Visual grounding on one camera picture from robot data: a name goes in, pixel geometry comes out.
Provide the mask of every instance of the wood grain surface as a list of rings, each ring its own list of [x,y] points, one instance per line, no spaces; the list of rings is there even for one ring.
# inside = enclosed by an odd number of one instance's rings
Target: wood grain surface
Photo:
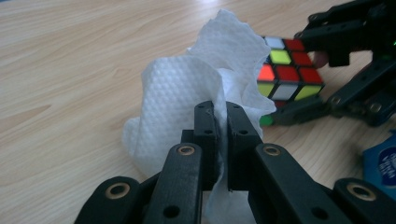
[[[0,223],[73,223],[106,179],[146,179],[121,143],[140,115],[140,74],[183,54],[221,8],[259,35],[293,37],[307,17],[344,0],[11,0],[0,2]],[[326,98],[370,61],[319,69]],[[348,118],[264,128],[315,180],[361,177],[361,152],[386,139]]]

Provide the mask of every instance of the white tissue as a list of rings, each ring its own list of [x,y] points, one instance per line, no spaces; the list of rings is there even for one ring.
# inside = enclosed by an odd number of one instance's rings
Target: white tissue
[[[225,102],[244,107],[262,136],[259,119],[276,110],[260,95],[257,76],[270,49],[235,15],[221,10],[201,30],[186,55],[160,58],[142,73],[141,117],[129,119],[122,141],[134,163],[147,176],[163,168],[169,149],[180,142],[182,130],[193,129],[193,109],[212,101],[221,132],[220,166],[227,155]],[[204,217],[210,223],[254,223],[245,192],[229,192],[223,170],[209,195]]]

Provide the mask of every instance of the blue object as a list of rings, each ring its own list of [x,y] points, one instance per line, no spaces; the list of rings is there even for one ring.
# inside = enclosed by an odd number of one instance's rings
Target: blue object
[[[396,200],[396,130],[378,146],[363,151],[364,179]]]

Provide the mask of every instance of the rubik's cube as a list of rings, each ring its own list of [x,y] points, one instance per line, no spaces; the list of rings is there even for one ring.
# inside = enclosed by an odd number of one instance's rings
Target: rubik's cube
[[[257,80],[262,95],[282,105],[322,90],[324,83],[300,40],[263,38],[271,52]]]

